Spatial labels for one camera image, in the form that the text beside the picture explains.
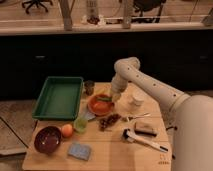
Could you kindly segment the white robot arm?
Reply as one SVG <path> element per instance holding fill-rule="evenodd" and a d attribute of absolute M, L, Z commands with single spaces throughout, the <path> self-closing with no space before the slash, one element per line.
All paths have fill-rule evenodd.
<path fill-rule="evenodd" d="M 136 57 L 117 60 L 112 94 L 121 95 L 131 81 L 176 115 L 171 171 L 213 171 L 213 98 L 190 96 L 140 70 Z"/>

